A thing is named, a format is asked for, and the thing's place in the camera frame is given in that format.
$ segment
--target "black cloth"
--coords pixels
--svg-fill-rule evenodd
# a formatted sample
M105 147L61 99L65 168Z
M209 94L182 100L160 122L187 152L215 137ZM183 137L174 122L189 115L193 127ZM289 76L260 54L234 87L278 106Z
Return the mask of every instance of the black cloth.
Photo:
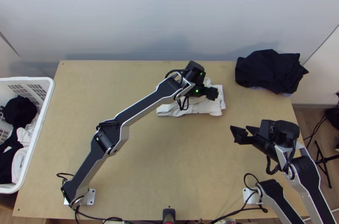
M339 108L328 108L325 110L325 116L332 126L339 130Z
M299 63L300 54L259 50L236 62L236 82L244 87L263 87L279 93L294 93L308 71Z
M12 183L12 161L20 148L23 145L18 141L17 128L14 128L12 135L0 145L0 184Z
M31 123L36 112L36 106L28 98L19 95L8 101L3 109L3 116L13 127L25 128Z

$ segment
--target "baseboard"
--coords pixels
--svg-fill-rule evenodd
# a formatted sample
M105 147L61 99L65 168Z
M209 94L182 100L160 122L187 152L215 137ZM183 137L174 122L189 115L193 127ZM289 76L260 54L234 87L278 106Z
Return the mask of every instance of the baseboard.
M294 108L334 108L334 104L293 104Z

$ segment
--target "white laundry basket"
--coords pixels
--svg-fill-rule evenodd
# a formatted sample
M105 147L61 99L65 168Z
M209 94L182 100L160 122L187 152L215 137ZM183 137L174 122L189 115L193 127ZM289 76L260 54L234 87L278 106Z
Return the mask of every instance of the white laundry basket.
M6 123L5 118L3 117L3 108L10 99L17 97L18 95L27 97L36 105L39 113L31 143L28 147L28 152L22 166L19 181L17 184L0 184L0 193L14 193L23 185L53 90L54 81L49 77L0 78L0 144L7 139L13 129L12 125Z

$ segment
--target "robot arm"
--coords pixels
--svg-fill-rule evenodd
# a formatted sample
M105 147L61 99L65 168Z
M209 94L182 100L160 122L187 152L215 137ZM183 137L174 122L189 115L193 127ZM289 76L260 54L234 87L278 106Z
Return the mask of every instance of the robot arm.
M104 161L115 155L126 143L129 137L129 127L133 123L158 106L171 104L183 96L199 97L212 92L213 95L207 97L217 98L215 91L204 87L205 74L201 65L190 61L184 70L177 71L173 76L160 82L153 93L120 112L113 119L100 123L91 141L91 150L85 161L72 180L62 185L61 191L70 207L75 209L83 202L89 191L89 182Z
M278 170L283 172L290 185L301 195L314 224L335 224L336 221L320 190L320 175L317 167L307 149L297 142L300 134L299 127L281 120L262 120L260 128L250 126L246 128L253 136L247 136L245 129L231 126L234 142L252 144L266 154L267 173L273 174ZM301 156L294 158L297 149L300 150ZM270 159L278 163L274 172L269 170ZM282 187L277 184L275 180L258 183L262 201L273 206L277 215L282 216L283 223L303 223L293 208L288 206L289 203L283 197Z

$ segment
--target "wooden table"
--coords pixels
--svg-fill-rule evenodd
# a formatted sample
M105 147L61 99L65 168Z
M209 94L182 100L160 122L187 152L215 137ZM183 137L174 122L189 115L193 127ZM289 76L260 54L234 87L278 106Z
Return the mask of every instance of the wooden table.
M300 215L307 212L299 194L281 173L265 173L266 157L253 146L235 144L230 125L260 126L262 119L296 123L289 98L235 82L235 62L201 61L212 83L224 87L226 110L179 118L155 111L131 126L130 139L91 181L93 206L81 211L97 217L160 220L172 207L177 219L214 219L239 209L243 176L274 178ZM155 90L164 75L185 61L61 61L56 87L15 216L74 218L63 205L58 172L75 173L87 156L96 125L113 118ZM236 218L271 218L273 211L245 211Z

